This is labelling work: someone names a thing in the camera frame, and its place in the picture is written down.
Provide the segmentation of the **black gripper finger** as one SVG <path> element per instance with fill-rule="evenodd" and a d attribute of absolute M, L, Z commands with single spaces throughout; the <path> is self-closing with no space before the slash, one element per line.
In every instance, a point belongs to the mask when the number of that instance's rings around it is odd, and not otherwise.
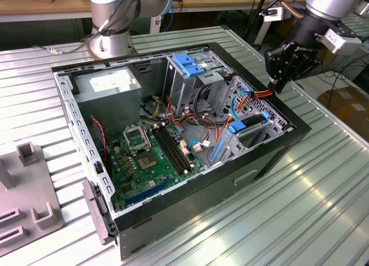
<path fill-rule="evenodd" d="M 290 61 L 289 81 L 295 81 L 321 66 L 322 59 L 316 53 L 296 53 Z"/>
<path fill-rule="evenodd" d="M 294 77 L 295 43 L 284 42 L 279 48 L 267 51 L 264 58 L 266 71 L 270 78 L 268 88 L 274 93 L 281 93 Z"/>

